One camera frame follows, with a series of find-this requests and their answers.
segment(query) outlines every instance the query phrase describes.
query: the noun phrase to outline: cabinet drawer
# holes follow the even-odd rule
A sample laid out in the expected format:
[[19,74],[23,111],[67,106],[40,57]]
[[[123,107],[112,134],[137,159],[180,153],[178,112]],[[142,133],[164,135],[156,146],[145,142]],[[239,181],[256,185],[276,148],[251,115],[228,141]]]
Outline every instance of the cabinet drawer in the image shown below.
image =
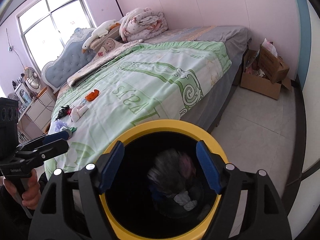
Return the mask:
[[52,112],[45,108],[35,120],[36,125],[42,130],[43,127],[51,120],[51,115]]
[[47,92],[44,92],[41,97],[40,97],[40,100],[42,101],[42,103],[45,105],[45,106],[48,106],[51,101],[52,101],[52,98],[48,95]]
[[42,105],[38,100],[31,106],[28,111],[28,115],[30,118],[35,121],[37,117],[41,114],[41,112],[45,109],[44,105]]

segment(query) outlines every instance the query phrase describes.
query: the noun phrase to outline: window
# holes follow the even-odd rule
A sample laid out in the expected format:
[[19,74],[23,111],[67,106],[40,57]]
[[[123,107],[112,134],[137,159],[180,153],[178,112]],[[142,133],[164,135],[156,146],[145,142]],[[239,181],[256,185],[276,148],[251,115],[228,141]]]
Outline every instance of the window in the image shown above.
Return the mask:
[[0,87],[0,98],[6,98],[2,88]]
[[22,38],[41,71],[56,60],[76,28],[91,28],[82,0],[41,0],[19,17]]

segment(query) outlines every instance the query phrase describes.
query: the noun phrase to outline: pink wall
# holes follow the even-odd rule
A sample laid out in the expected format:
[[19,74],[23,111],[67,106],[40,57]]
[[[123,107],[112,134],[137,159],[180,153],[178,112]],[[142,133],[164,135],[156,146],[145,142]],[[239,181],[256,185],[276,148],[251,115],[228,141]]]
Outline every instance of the pink wall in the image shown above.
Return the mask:
[[264,38],[274,42],[295,78],[299,55],[299,18],[295,0],[118,0],[123,13],[150,7],[162,10],[170,29],[243,25],[252,32],[252,49]]
[[[14,92],[12,80],[17,80],[20,73],[23,72],[18,56],[14,52],[8,51],[6,28],[8,29],[10,43],[19,54],[24,66],[32,66],[32,62],[22,44],[16,16],[37,1],[27,0],[24,2],[0,26],[0,86],[5,95]],[[115,0],[84,0],[84,2],[87,4],[93,20],[98,26],[104,21],[121,18]]]

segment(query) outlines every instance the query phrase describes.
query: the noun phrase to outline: person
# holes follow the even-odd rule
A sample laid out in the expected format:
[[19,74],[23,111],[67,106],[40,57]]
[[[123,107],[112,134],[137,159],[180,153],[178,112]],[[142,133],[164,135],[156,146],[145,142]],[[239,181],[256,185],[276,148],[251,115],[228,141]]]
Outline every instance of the person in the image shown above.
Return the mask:
[[[29,189],[22,194],[22,204],[35,210],[47,182],[45,173],[38,180],[36,170],[33,169],[28,179]],[[4,178],[0,186],[0,232],[3,239],[28,239],[31,219],[18,204],[16,192],[14,184]]]

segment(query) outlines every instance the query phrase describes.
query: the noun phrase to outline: orange object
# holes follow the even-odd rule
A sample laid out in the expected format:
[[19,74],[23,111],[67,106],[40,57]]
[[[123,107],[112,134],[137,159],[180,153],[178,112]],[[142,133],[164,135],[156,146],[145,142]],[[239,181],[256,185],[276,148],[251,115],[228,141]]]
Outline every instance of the orange object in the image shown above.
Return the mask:
[[94,92],[90,92],[85,99],[89,102],[95,100],[97,98],[97,96],[99,95],[99,90],[95,89]]
[[110,30],[112,30],[113,28],[120,26],[120,25],[121,25],[120,23],[115,23],[115,24],[111,25]]

